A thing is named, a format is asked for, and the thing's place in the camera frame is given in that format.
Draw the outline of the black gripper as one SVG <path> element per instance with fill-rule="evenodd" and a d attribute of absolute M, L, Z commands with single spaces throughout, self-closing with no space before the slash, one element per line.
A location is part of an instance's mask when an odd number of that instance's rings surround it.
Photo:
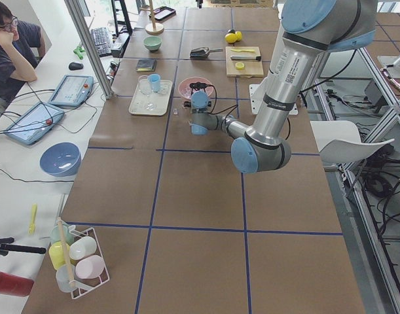
<path fill-rule="evenodd" d="M 191 92 L 206 91 L 206 83 L 190 83 Z"/>

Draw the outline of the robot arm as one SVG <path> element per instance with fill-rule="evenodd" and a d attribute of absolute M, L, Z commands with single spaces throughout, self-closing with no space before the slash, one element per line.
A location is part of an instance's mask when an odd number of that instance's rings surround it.
<path fill-rule="evenodd" d="M 374 39 L 376 1 L 286 1 L 259 111 L 248 126 L 231 115 L 208 111 L 205 92 L 191 98 L 191 132 L 221 130 L 233 138 L 231 158 L 242 173 L 280 169 L 291 147 L 280 132 L 323 52 L 355 50 Z"/>

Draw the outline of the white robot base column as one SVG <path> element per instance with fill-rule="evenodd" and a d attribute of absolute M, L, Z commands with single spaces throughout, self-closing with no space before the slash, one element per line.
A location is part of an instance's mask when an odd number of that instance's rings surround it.
<path fill-rule="evenodd" d="M 292 103 L 286 103 L 285 101 L 276 101 L 275 96 L 271 96 L 269 92 L 270 85 L 273 83 L 274 78 L 278 78 L 278 74 L 284 65 L 287 54 L 284 53 L 285 45 L 283 43 L 284 28 L 280 21 L 278 34 L 276 37 L 276 43 L 274 44 L 274 50 L 272 53 L 272 59 L 268 70 L 268 75 L 263 79 L 260 84 L 249 85 L 249 96 L 251 102 L 252 114 L 258 114 L 261 105 L 271 105 L 275 109 L 290 109 L 290 115 L 298 115 L 297 105 L 295 101 Z"/>

